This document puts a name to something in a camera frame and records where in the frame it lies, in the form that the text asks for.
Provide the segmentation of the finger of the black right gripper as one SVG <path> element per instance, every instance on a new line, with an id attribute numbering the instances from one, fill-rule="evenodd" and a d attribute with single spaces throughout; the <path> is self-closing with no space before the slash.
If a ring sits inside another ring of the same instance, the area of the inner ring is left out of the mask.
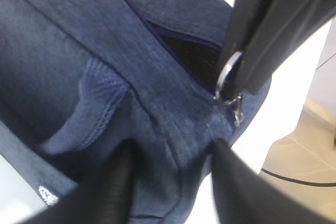
<path id="1" fill-rule="evenodd" d="M 237 86 L 255 94 L 281 64 L 335 16 L 335 0 L 272 0 L 243 53 Z"/>
<path id="2" fill-rule="evenodd" d="M 283 0 L 235 0 L 220 61 L 227 61 L 236 51 L 244 51 L 265 21 L 280 30 L 289 20 Z"/>

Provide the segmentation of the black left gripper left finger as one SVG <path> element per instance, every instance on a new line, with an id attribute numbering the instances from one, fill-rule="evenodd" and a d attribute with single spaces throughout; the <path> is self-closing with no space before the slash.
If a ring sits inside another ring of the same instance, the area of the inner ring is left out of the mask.
<path id="1" fill-rule="evenodd" d="M 25 222 L 128 223 L 137 171 L 136 144 L 125 140 L 68 196 Z"/>

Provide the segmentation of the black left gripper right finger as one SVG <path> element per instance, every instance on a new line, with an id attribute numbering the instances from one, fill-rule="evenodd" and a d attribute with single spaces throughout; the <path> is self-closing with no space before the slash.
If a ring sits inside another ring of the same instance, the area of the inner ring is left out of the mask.
<path id="1" fill-rule="evenodd" d="M 223 139 L 212 147 L 212 181 L 219 223 L 332 223 L 252 171 Z"/>

